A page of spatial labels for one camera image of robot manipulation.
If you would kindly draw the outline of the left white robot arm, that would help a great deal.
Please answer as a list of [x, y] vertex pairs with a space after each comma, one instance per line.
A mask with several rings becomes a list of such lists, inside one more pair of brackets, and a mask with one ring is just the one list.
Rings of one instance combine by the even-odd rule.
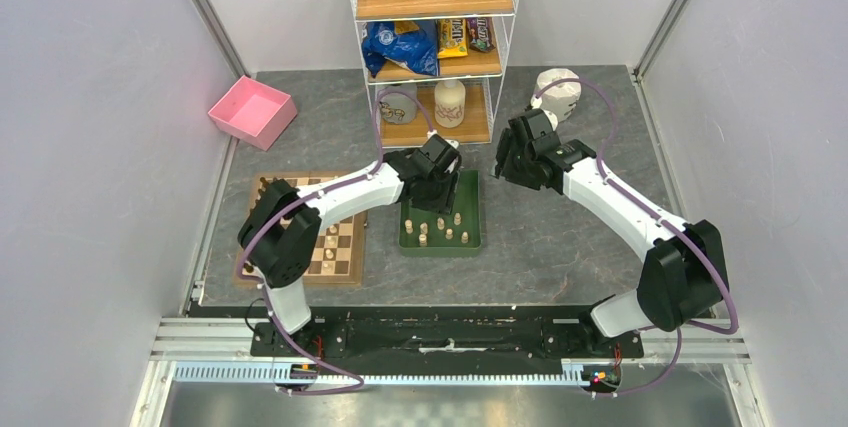
[[276, 325], [276, 343], [290, 355], [314, 340], [304, 274], [318, 237], [331, 225], [375, 207], [407, 202], [437, 214], [454, 203], [462, 165], [458, 143], [435, 132], [417, 148], [383, 153], [368, 166], [314, 185], [268, 184], [237, 240], [237, 265], [253, 267]]

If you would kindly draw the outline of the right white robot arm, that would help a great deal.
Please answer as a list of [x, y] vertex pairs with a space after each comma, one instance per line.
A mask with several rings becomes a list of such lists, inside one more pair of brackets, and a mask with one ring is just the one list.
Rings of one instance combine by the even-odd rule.
[[578, 327], [577, 342], [588, 355], [604, 355], [628, 331], [671, 332], [727, 299], [718, 229], [707, 220], [691, 223], [659, 208], [586, 144], [562, 141], [555, 117], [546, 111], [529, 109], [509, 120], [493, 174], [530, 189], [552, 189], [582, 205], [641, 261], [637, 287], [595, 304]]

